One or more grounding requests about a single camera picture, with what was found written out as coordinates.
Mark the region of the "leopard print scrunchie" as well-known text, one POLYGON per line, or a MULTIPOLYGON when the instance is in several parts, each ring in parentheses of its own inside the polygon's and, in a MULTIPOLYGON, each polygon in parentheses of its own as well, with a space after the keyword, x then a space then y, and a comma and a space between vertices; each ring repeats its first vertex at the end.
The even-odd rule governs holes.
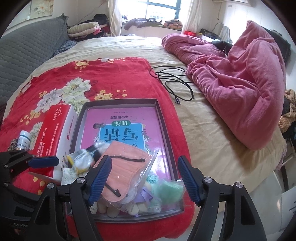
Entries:
POLYGON ((11 143, 8 147, 8 152, 15 151, 18 144, 18 138, 14 138, 11 140, 11 143))

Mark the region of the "pink mask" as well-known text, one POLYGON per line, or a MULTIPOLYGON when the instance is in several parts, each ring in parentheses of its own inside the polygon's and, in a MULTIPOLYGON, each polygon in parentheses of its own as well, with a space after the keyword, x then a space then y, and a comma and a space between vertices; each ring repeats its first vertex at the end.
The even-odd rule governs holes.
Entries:
POLYGON ((101 194, 100 202, 106 206, 121 209, 134 202, 137 193, 145 183, 145 178, 159 153, 159 148, 142 150, 138 147, 113 141, 98 141, 95 147, 101 155, 112 161, 111 172, 101 194))

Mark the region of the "white supplement bottle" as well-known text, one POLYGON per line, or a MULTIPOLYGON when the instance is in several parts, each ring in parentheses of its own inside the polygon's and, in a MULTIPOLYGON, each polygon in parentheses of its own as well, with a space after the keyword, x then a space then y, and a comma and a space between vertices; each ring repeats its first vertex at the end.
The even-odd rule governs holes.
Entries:
POLYGON ((16 150, 29 150, 31 143, 31 134, 27 131, 21 131, 16 144, 16 150))

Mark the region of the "red white cardboard box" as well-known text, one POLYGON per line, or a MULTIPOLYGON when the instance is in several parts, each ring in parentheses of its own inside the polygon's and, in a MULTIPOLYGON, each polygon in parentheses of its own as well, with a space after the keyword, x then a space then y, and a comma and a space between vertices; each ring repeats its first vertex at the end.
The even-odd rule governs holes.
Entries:
POLYGON ((57 104, 46 112, 44 121, 35 142, 32 154, 36 157, 56 156, 56 166, 29 168, 29 173, 46 182, 61 183, 63 169, 68 167, 74 128, 78 120, 74 107, 70 104, 57 104))

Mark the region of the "white floral scrunchie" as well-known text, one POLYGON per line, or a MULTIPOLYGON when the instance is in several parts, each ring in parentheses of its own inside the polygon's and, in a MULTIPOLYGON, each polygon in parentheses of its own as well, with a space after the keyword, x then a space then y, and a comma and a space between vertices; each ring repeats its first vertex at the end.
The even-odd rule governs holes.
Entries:
POLYGON ((72 168, 64 168, 63 175, 61 180, 61 185, 68 185, 73 183, 77 178, 79 178, 78 173, 76 170, 72 168))

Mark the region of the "small packet with yellow label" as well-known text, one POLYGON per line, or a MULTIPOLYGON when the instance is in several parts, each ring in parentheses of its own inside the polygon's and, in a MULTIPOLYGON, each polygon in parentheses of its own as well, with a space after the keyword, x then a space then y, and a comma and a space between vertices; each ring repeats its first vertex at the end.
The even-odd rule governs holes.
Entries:
POLYGON ((109 146, 110 143, 98 141, 86 149, 81 149, 67 155, 67 160, 76 173, 80 174, 92 168, 109 146))

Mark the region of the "beige bed sheet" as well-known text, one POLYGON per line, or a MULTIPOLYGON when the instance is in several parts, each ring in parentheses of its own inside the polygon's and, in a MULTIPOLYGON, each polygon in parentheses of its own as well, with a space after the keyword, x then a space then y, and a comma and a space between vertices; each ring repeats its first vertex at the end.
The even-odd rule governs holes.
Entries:
MULTIPOLYGON (((180 60, 163 48, 161 42, 157 37, 106 37, 80 42, 33 71, 32 76, 8 100, 5 114, 15 113, 15 101, 24 98, 33 86, 41 87, 41 83, 33 81, 33 77, 74 61, 138 57, 146 59, 153 67, 184 67, 180 60)), ((172 103, 169 110, 177 112, 193 166, 220 183, 242 182, 252 194, 278 185, 274 172, 287 149, 280 130, 275 130, 273 138, 263 149, 251 151, 234 137, 201 91, 196 86, 192 90, 194 100, 172 103)))

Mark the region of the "green item in clear bag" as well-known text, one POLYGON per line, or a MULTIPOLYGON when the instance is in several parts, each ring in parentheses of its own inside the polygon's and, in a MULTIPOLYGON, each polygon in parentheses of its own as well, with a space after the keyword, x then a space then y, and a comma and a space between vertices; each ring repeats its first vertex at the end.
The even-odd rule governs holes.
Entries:
POLYGON ((171 205, 182 200, 185 193, 185 185, 182 179, 161 179, 152 185, 152 193, 163 205, 171 205))

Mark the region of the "red floral blanket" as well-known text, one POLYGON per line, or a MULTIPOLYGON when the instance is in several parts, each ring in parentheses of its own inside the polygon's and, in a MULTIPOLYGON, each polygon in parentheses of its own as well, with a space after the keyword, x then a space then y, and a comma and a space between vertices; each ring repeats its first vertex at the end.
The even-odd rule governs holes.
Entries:
MULTIPOLYGON (((21 87, 1 125, 1 152, 8 150, 20 131, 31 132, 31 149, 44 121, 46 111, 55 104, 71 104, 79 114, 83 104, 95 100, 156 98, 164 116, 175 160, 185 155, 190 160, 186 138, 174 104, 166 89, 149 74, 151 66, 144 58, 73 61, 37 76, 21 87)), ((45 185, 24 171, 15 185, 41 195, 45 185)), ((185 194, 185 211, 156 221, 142 223, 96 223, 104 240, 156 240, 178 238, 189 227, 194 204, 185 194)))

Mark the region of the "grey quilted sofa cushion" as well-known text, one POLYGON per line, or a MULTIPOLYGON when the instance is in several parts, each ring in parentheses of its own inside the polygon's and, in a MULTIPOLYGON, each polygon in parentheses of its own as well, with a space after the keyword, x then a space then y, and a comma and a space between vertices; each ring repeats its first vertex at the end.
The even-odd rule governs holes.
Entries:
POLYGON ((68 17, 38 21, 1 38, 1 104, 6 103, 30 74, 69 40, 68 17))

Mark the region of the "grey tray with pink book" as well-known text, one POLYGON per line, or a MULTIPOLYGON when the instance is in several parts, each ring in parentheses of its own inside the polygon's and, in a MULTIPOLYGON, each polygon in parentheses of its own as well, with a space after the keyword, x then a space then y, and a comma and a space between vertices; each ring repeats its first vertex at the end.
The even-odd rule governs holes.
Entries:
POLYGON ((93 143, 122 142, 159 153, 133 203, 121 209, 95 202, 94 220, 135 223, 158 220, 184 211, 183 198, 163 205, 152 193, 158 180, 179 180, 165 121, 156 99, 113 99, 85 103, 74 129, 70 154, 93 143))

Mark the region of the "pink fleece blanket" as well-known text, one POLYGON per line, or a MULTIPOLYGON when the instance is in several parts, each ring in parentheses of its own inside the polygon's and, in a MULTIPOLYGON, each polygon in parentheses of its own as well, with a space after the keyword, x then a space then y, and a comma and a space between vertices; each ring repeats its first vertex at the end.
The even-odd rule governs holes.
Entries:
POLYGON ((165 36, 162 45, 187 66, 186 73, 243 145, 259 150, 271 141, 286 71, 278 44, 262 26, 248 21, 228 53, 181 34, 165 36))

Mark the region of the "stack of folded clothes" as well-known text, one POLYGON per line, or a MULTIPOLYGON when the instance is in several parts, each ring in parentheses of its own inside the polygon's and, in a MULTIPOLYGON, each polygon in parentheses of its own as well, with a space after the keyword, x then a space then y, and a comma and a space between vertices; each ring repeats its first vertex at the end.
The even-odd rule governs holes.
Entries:
POLYGON ((68 37, 77 42, 107 37, 109 32, 109 21, 105 14, 97 14, 91 20, 81 22, 67 30, 68 37))

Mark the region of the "small red box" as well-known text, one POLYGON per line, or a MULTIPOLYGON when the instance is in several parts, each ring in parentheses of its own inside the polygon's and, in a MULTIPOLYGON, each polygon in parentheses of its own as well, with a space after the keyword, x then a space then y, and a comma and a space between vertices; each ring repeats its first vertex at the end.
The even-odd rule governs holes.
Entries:
POLYGON ((185 35, 189 35, 189 36, 193 36, 193 37, 196 37, 196 33, 194 33, 194 32, 191 32, 191 31, 184 31, 184 34, 185 35))

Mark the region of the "clothes pile on windowsill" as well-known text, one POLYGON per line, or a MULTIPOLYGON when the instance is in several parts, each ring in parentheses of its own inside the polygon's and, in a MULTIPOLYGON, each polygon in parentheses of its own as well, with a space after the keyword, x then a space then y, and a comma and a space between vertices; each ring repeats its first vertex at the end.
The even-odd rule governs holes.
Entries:
POLYGON ((136 26, 137 28, 143 28, 143 27, 164 27, 168 29, 174 29, 174 30, 182 30, 183 24, 178 19, 172 19, 172 20, 166 20, 163 22, 161 20, 158 22, 155 18, 134 18, 132 20, 127 21, 124 24, 123 29, 129 30, 132 26, 136 26))

